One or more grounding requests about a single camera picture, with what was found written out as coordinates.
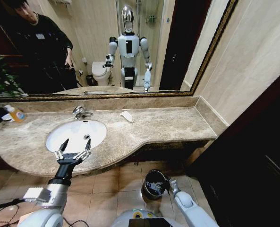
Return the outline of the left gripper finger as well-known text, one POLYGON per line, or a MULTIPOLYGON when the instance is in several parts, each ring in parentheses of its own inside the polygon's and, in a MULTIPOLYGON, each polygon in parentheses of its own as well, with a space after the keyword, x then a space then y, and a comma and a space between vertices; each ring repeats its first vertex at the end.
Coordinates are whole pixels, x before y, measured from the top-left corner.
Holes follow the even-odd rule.
POLYGON ((67 145, 68 145, 69 139, 66 139, 59 147, 58 150, 54 151, 55 157, 57 160, 64 159, 63 152, 65 151, 67 145))
POLYGON ((90 149, 91 149, 91 139, 89 138, 85 145, 85 149, 76 155, 76 160, 82 160, 82 161, 86 160, 91 155, 90 149))

